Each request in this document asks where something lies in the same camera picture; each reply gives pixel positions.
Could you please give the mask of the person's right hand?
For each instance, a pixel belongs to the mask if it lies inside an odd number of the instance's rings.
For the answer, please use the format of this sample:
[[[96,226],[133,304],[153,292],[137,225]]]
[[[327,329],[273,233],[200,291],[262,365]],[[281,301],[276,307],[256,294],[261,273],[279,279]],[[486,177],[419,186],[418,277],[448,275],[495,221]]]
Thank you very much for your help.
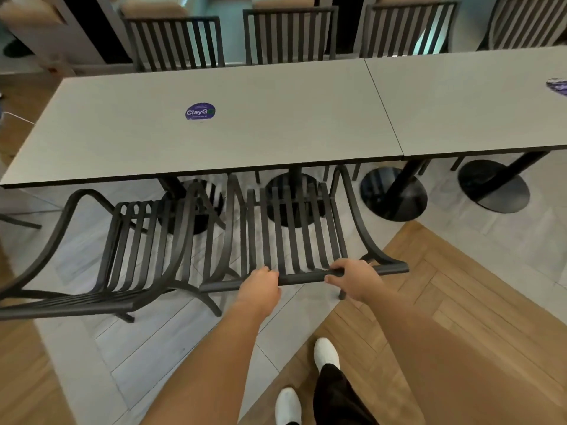
[[[330,265],[333,271],[342,270],[349,277],[348,286],[336,286],[348,296],[369,305],[385,284],[375,269],[363,260],[340,258]]]

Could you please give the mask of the person's left hand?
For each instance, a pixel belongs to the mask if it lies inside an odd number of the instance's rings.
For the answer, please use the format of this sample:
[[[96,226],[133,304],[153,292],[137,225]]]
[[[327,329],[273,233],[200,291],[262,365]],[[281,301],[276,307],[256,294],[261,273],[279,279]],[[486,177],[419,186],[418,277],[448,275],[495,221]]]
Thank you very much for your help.
[[[240,285],[235,303],[239,308],[252,314],[258,320],[264,321],[272,314],[280,298],[281,289],[279,286],[278,288],[269,288],[267,286],[262,288],[253,287],[252,273],[250,273]]]

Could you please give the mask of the dark metal slatted chair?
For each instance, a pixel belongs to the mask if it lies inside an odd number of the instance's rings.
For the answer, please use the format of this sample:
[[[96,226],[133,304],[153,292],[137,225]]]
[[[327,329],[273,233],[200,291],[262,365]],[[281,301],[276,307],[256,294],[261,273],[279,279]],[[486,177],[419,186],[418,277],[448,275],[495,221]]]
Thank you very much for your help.
[[[221,316],[214,300],[189,279],[195,227],[207,222],[209,233],[215,225],[224,228],[224,198],[215,185],[200,179],[188,182],[186,192],[187,198],[178,200],[164,196],[116,205],[95,189],[72,193],[39,257],[0,288],[0,300],[24,300],[0,306],[0,321],[111,314],[133,323],[132,312],[173,291],[187,292]],[[75,294],[26,289],[53,258],[84,197],[93,198],[111,215],[94,286]]]
[[[333,171],[327,184],[308,184],[307,191],[292,193],[285,185],[262,187],[256,194],[243,195],[235,174],[227,179],[225,229],[218,264],[212,274],[203,273],[198,292],[203,294],[237,291],[251,271],[259,266],[272,267],[272,241],[275,243],[278,284],[305,285],[322,282],[327,275],[342,276],[331,270],[324,233],[329,237],[333,259],[347,258],[348,250],[336,205],[336,191],[342,180],[344,192],[358,236],[366,248],[362,259],[377,263],[373,269],[380,276],[409,272],[407,263],[384,253],[365,227],[351,177],[345,165]]]
[[[135,72],[224,68],[218,16],[130,19],[120,14]]]
[[[567,45],[567,0],[496,0],[478,50]]]
[[[333,61],[338,6],[243,10],[247,66]]]
[[[360,58],[448,54],[459,0],[369,4],[364,10]]]

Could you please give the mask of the person's right forearm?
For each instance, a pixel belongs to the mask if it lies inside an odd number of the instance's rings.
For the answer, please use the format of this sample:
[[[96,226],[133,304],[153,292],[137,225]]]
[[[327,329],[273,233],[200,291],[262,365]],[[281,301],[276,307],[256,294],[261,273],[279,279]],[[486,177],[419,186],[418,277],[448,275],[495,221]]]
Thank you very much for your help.
[[[560,407],[381,283],[365,286],[427,425],[567,425]]]

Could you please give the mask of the person's left forearm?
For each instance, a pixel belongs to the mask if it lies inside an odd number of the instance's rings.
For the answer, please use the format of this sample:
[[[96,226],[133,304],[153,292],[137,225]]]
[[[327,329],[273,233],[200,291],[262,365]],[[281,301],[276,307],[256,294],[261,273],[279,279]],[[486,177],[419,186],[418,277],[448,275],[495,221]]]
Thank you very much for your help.
[[[237,425],[259,327],[279,300],[236,300],[174,371],[140,425]]]

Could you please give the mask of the person's right white shoe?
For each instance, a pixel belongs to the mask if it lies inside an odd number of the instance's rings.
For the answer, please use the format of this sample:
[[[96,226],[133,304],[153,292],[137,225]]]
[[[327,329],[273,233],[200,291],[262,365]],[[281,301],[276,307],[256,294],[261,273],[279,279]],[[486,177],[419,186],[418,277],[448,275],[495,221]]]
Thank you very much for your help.
[[[341,370],[338,352],[333,343],[325,337],[320,337],[315,341],[314,362],[320,374],[326,365],[332,365],[336,369]]]

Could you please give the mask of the person's white shoe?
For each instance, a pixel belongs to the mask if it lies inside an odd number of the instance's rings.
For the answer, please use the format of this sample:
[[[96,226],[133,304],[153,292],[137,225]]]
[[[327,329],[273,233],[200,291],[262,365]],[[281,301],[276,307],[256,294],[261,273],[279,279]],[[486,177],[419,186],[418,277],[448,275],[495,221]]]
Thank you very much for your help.
[[[326,365],[332,365],[336,369],[341,370],[338,352],[333,343],[325,337],[320,337],[315,341],[314,362],[320,374]]]
[[[301,401],[292,387],[283,388],[274,406],[275,425],[302,425]]]

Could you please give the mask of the person's black trousers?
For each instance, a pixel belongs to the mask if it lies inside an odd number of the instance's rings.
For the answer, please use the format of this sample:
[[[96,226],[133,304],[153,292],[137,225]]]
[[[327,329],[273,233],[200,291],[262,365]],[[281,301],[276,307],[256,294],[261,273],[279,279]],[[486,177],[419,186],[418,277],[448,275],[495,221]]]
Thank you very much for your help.
[[[379,425],[345,374],[332,365],[317,378],[313,413],[316,425]]]

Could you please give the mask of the person's left white shoe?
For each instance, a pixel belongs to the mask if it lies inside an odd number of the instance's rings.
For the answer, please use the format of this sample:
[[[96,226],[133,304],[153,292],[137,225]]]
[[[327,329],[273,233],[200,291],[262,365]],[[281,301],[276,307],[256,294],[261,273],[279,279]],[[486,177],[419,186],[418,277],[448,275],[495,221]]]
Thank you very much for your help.
[[[275,425],[302,425],[301,401],[292,387],[283,388],[274,406]]]

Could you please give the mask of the round blue sticker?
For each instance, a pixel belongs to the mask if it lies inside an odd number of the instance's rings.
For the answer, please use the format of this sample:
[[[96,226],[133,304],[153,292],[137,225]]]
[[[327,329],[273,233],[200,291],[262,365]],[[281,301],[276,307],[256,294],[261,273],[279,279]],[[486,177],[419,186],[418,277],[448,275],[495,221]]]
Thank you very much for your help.
[[[212,119],[216,114],[216,108],[208,102],[200,102],[188,107],[185,118],[189,121],[201,121]]]

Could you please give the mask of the beige seat cushion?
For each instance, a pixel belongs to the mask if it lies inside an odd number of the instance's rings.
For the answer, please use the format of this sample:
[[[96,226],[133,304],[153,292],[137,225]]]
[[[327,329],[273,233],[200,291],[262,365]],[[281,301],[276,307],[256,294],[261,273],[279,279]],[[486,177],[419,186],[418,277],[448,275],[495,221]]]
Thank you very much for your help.
[[[189,16],[195,0],[123,0],[119,10],[127,19],[180,19]]]
[[[66,22],[47,0],[7,0],[0,6],[0,22],[7,27],[54,27]]]
[[[315,0],[252,0],[253,8],[303,8],[315,6]]]

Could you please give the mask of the black round table pedestal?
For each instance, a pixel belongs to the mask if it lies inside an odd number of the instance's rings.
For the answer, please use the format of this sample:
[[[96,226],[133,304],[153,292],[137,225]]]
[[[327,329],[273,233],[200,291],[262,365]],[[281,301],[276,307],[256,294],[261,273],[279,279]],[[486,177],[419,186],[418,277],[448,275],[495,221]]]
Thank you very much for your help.
[[[273,197],[276,197],[276,200],[283,200],[284,199],[284,187],[290,187],[290,196],[292,199],[291,204],[291,215],[287,214],[286,205],[284,203],[280,203],[280,221],[283,227],[294,227],[294,228],[302,228],[307,227],[312,224],[315,220],[315,211],[314,207],[311,204],[308,196],[308,189],[309,186],[313,185],[315,192],[318,193],[317,187],[319,186],[319,182],[312,176],[304,174],[301,172],[300,169],[291,169],[290,171],[280,174],[274,178],[272,178],[266,185],[266,214],[267,217],[272,220],[276,221],[275,210],[273,205]],[[303,209],[306,215],[306,220],[302,221],[301,214],[300,214],[300,203],[299,203],[299,195],[300,191],[302,191],[302,196],[304,198],[303,202]]]
[[[165,191],[164,198],[172,200],[184,198],[186,195],[187,187],[190,184],[189,181],[181,182],[179,178],[172,176],[159,177],[158,181]],[[224,206],[224,198],[221,192],[221,188],[205,179],[197,179],[196,181],[198,181],[203,186],[207,196],[209,197],[209,201],[212,207],[214,208],[216,214],[220,216]],[[206,231],[208,223],[208,214],[197,215],[195,217],[194,234],[199,235],[202,232]]]
[[[549,155],[550,151],[526,152],[509,165],[477,159],[464,164],[457,175],[461,190],[486,210],[517,213],[529,204],[531,194],[521,173]]]
[[[423,160],[411,160],[402,169],[382,166],[369,171],[359,184],[365,206],[388,221],[417,219],[428,206],[428,193],[416,176],[422,165]]]

